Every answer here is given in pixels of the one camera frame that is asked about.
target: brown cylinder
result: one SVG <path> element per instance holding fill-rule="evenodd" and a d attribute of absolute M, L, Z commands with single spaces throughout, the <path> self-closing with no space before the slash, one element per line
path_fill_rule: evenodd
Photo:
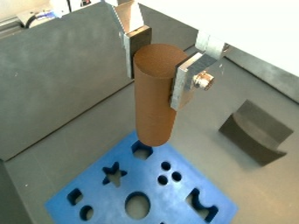
<path fill-rule="evenodd" d="M 172 134 L 174 68 L 185 58 L 172 45 L 145 45 L 134 54 L 134 126 L 138 140 L 148 146 L 164 144 Z"/>

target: gray panel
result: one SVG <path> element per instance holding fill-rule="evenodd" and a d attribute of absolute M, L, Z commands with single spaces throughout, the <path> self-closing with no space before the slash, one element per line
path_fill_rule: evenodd
<path fill-rule="evenodd" d="M 32 224 L 2 161 L 0 161 L 0 183 L 0 222 L 4 224 Z"/>
<path fill-rule="evenodd" d="M 237 48 L 233 48 L 228 55 L 228 59 L 232 60 L 240 67 L 246 69 L 260 80 L 268 83 L 276 88 L 284 95 L 292 100 L 299 102 L 299 77 L 288 73 L 279 67 L 264 62 L 254 56 L 241 52 Z"/>
<path fill-rule="evenodd" d="M 142 8 L 153 42 L 186 48 L 196 31 Z M 102 3 L 0 40 L 0 158 L 6 160 L 129 83 Z"/>

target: blue shape sorter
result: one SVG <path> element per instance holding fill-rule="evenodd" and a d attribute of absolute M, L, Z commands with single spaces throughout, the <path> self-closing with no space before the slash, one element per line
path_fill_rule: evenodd
<path fill-rule="evenodd" d="M 141 195 L 140 219 L 126 202 Z M 226 224 L 237 207 L 166 143 L 148 147 L 129 134 L 45 203 L 57 224 Z"/>

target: bolt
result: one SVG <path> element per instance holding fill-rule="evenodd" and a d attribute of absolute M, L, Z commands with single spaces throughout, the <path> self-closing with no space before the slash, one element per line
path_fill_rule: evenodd
<path fill-rule="evenodd" d="M 213 82 L 213 77 L 206 73 L 206 71 L 202 71 L 197 75 L 193 75 L 192 81 L 196 88 L 208 90 Z"/>

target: metal bracket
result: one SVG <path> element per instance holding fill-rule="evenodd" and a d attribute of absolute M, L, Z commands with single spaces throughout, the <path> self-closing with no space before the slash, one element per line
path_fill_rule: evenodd
<path fill-rule="evenodd" d="M 109 0 L 108 7 L 112 11 L 118 36 L 125 48 L 126 76 L 133 79 L 133 56 L 136 51 L 152 41 L 152 29 L 144 25 L 144 19 L 136 1 Z"/>
<path fill-rule="evenodd" d="M 177 66 L 172 84 L 170 107 L 177 111 L 188 103 L 196 88 L 208 90 L 213 77 L 206 73 L 209 66 L 224 56 L 229 46 L 206 33 L 198 31 L 197 52 Z"/>

